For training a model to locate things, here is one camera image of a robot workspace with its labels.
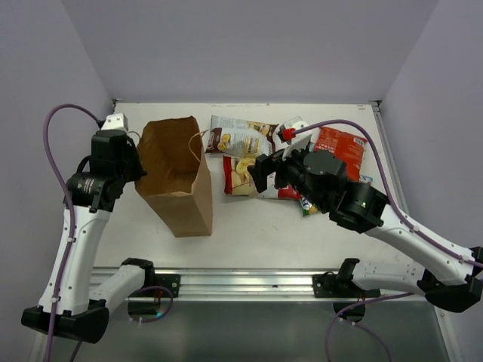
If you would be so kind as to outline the brown paper bag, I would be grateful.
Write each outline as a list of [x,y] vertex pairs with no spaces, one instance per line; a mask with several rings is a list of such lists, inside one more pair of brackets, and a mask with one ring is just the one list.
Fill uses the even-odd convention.
[[148,122],[137,151],[147,175],[135,182],[135,189],[173,236],[210,236],[211,173],[197,120],[189,116]]

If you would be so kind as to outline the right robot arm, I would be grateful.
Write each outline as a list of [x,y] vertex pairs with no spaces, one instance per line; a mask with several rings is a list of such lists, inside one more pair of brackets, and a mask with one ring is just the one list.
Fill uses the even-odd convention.
[[294,150],[261,155],[248,166],[258,192],[268,177],[291,186],[339,227],[364,234],[411,258],[405,264],[345,259],[329,284],[345,296],[363,290],[393,290],[424,297],[460,313],[481,300],[482,249],[465,248],[416,223],[389,197],[346,175],[346,163],[329,151]]

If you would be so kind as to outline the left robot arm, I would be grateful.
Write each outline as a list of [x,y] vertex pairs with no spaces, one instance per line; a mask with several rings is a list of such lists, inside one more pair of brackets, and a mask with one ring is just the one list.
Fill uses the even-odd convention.
[[91,272],[97,248],[126,183],[146,175],[134,141],[123,130],[99,130],[91,154],[66,182],[63,234],[51,278],[37,305],[23,311],[21,323],[45,335],[87,343],[98,342],[110,315],[131,295],[178,296],[180,276],[162,281],[152,262],[128,258],[94,290]]

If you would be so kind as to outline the brown white chips bag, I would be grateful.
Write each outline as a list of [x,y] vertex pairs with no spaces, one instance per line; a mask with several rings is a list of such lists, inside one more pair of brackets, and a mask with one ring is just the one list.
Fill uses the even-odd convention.
[[275,148],[277,124],[212,115],[206,153],[225,153],[241,158],[269,155]]

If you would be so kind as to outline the red cassava chips bag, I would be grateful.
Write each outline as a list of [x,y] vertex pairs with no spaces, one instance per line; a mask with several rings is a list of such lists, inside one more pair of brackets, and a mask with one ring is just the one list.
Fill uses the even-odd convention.
[[281,189],[275,187],[275,173],[267,178],[267,189],[259,193],[256,189],[248,167],[254,165],[254,158],[238,158],[223,156],[223,171],[225,175],[224,192],[227,195],[248,196],[258,199],[300,200],[300,195],[291,187]]

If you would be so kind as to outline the red orange snack bag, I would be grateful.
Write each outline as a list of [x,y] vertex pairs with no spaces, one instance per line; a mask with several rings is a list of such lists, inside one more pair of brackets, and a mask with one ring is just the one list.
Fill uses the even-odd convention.
[[367,142],[363,137],[324,126],[320,128],[314,150],[333,153],[336,158],[346,163],[348,178],[359,181]]

